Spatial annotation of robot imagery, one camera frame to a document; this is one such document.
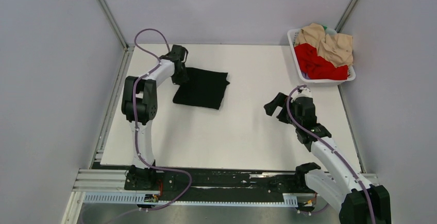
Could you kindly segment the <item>black t shirt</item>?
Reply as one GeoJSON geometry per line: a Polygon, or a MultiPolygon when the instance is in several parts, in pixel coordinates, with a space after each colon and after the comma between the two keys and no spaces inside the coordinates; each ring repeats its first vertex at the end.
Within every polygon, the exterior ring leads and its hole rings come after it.
{"type": "Polygon", "coordinates": [[[219,110],[227,86],[228,73],[188,67],[189,80],[180,85],[173,103],[219,110]]]}

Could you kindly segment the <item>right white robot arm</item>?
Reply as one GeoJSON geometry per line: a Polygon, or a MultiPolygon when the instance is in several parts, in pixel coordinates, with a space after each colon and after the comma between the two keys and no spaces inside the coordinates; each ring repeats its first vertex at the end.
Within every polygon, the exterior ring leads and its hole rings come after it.
{"type": "Polygon", "coordinates": [[[296,167],[295,187],[313,190],[338,213],[340,223],[392,223],[391,201],[383,185],[375,185],[346,160],[328,129],[318,122],[313,98],[299,89],[292,97],[278,93],[264,105],[268,116],[295,127],[297,138],[328,170],[316,163],[296,167]]]}

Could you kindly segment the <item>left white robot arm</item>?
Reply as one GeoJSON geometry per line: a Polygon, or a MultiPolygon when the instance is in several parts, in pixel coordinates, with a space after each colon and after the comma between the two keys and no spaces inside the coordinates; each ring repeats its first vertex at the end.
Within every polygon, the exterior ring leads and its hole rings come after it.
{"type": "Polygon", "coordinates": [[[146,191],[158,183],[156,160],[152,147],[152,125],[158,112],[158,87],[168,78],[175,84],[188,81],[185,62],[188,50],[173,45],[158,58],[158,63],[142,76],[128,76],[124,82],[122,114],[129,122],[134,142],[134,156],[127,172],[126,190],[146,191]]]}

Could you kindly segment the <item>red t shirt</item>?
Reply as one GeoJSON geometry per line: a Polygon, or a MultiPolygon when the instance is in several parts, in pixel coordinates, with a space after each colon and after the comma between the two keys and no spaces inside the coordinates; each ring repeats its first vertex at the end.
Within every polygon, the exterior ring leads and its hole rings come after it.
{"type": "Polygon", "coordinates": [[[301,72],[312,80],[346,80],[349,76],[347,65],[335,67],[308,43],[297,45],[294,50],[301,72]]]}

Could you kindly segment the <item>white laundry basket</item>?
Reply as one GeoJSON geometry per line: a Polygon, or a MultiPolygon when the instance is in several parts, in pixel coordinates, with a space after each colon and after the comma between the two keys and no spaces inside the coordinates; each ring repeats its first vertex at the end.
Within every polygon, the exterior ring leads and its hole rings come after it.
{"type": "Polygon", "coordinates": [[[308,27],[294,28],[287,32],[295,75],[299,82],[308,86],[335,86],[355,80],[356,72],[352,65],[336,67],[317,54],[317,46],[299,38],[308,29],[308,27]]]}

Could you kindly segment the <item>beige t shirt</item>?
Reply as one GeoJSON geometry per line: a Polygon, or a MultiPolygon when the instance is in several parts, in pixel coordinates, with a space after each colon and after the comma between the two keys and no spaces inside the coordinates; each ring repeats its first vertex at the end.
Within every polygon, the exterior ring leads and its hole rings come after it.
{"type": "Polygon", "coordinates": [[[294,46],[310,44],[317,55],[331,62],[335,67],[353,65],[353,36],[344,33],[328,34],[324,27],[312,23],[300,29],[294,46]]]}

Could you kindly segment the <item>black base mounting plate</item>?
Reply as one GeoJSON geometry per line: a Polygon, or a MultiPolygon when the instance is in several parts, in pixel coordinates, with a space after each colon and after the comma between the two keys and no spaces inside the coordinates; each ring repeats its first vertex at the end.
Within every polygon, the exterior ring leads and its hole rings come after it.
{"type": "MultiPolygon", "coordinates": [[[[277,189],[273,189],[267,184],[261,184],[260,188],[212,188],[201,189],[194,188],[192,184],[192,176],[184,170],[185,168],[168,168],[166,170],[157,169],[157,183],[158,183],[158,197],[165,200],[178,200],[179,198],[195,200],[209,199],[236,199],[236,200],[272,200],[278,198],[280,194],[290,194],[298,197],[299,202],[306,202],[307,200],[314,200],[317,193],[309,189],[303,179],[301,173],[297,173],[297,181],[292,186],[297,186],[299,189],[306,189],[304,193],[283,193],[277,189]]],[[[238,170],[238,171],[257,171],[257,170],[242,170],[242,169],[224,169],[224,170],[238,170]]]]}

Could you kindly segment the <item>left aluminium corner post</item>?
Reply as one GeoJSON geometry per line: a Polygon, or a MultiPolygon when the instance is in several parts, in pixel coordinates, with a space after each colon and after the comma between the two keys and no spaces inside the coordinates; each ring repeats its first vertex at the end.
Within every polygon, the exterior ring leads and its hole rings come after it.
{"type": "Polygon", "coordinates": [[[111,12],[111,9],[107,3],[106,0],[97,0],[103,14],[105,15],[106,19],[108,20],[110,27],[112,31],[114,32],[116,38],[118,39],[120,45],[122,46],[123,50],[126,51],[129,48],[129,45],[113,15],[111,12]]]}

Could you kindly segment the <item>aluminium corner post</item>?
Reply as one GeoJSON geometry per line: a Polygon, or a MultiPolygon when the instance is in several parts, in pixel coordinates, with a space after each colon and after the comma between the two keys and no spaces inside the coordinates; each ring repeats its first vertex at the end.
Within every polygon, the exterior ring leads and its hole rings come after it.
{"type": "Polygon", "coordinates": [[[103,14],[105,15],[106,19],[108,20],[110,27],[112,31],[114,32],[116,38],[118,39],[120,45],[122,46],[123,50],[126,51],[129,48],[129,45],[113,15],[111,12],[111,9],[107,3],[106,0],[97,0],[103,14]]]}
{"type": "Polygon", "coordinates": [[[358,4],[359,0],[350,0],[348,3],[346,9],[344,10],[343,14],[340,17],[340,20],[338,21],[335,31],[341,32],[344,28],[346,22],[348,21],[349,17],[351,16],[353,10],[355,9],[356,5],[358,4]]]}

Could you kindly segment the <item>right aluminium corner post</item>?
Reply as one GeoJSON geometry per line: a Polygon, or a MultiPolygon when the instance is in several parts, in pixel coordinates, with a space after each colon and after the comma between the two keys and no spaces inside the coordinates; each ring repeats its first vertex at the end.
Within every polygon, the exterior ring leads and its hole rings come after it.
{"type": "Polygon", "coordinates": [[[349,17],[351,16],[353,10],[355,9],[356,5],[358,4],[359,0],[350,0],[348,3],[346,9],[344,10],[343,14],[340,17],[340,20],[338,21],[335,31],[341,32],[344,28],[346,22],[348,21],[349,17]]]}

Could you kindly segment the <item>aluminium front frame rail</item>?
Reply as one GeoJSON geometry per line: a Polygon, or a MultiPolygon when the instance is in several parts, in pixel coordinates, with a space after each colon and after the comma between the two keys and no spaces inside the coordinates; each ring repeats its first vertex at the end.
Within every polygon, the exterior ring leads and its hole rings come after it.
{"type": "MultiPolygon", "coordinates": [[[[297,181],[293,171],[238,171],[224,169],[185,168],[192,176],[191,186],[201,189],[212,188],[260,188],[267,184],[273,189],[287,193],[304,193],[292,184],[297,181]]],[[[152,194],[158,192],[158,183],[140,183],[127,179],[126,170],[81,169],[73,190],[82,192],[138,192],[152,194]]]]}

